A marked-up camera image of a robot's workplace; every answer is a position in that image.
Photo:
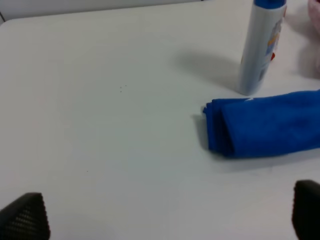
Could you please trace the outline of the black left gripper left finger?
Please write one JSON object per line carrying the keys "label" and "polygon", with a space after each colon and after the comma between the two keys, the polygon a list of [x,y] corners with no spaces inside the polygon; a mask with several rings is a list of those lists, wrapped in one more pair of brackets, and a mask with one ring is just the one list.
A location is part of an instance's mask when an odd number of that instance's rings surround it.
{"label": "black left gripper left finger", "polygon": [[47,211],[40,192],[28,192],[0,210],[2,240],[48,240]]}

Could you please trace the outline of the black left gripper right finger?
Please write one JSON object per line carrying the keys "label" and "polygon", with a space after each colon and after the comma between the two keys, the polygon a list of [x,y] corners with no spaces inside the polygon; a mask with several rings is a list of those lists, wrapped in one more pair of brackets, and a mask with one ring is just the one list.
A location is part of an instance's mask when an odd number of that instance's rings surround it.
{"label": "black left gripper right finger", "polygon": [[320,184],[299,180],[294,186],[292,225],[299,240],[320,238]]}

